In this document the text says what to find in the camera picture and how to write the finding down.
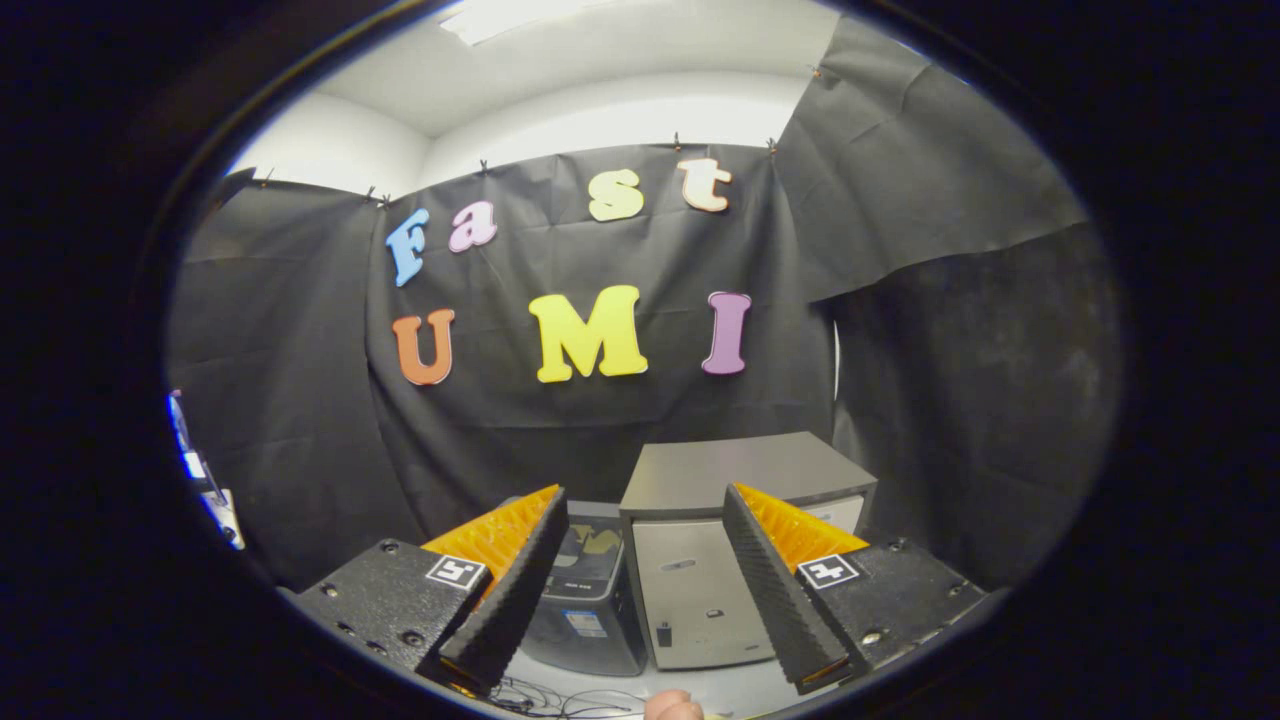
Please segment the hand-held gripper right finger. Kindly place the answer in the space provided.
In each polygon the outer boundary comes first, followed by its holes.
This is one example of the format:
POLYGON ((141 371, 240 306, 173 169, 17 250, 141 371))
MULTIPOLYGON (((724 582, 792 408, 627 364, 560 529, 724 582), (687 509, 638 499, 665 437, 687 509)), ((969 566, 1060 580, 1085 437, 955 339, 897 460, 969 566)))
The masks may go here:
POLYGON ((742 483, 722 524, 787 683, 800 694, 878 671, 941 638, 987 591, 901 536, 861 536, 742 483))

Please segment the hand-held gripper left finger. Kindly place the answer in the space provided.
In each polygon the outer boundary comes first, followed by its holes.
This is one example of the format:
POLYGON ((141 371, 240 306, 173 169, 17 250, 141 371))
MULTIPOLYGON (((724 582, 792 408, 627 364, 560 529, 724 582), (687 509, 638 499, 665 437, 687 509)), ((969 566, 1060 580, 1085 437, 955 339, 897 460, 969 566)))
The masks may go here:
POLYGON ((385 664, 486 697, 532 621, 568 527, 564 489, 548 486, 422 544, 380 539, 291 602, 385 664))

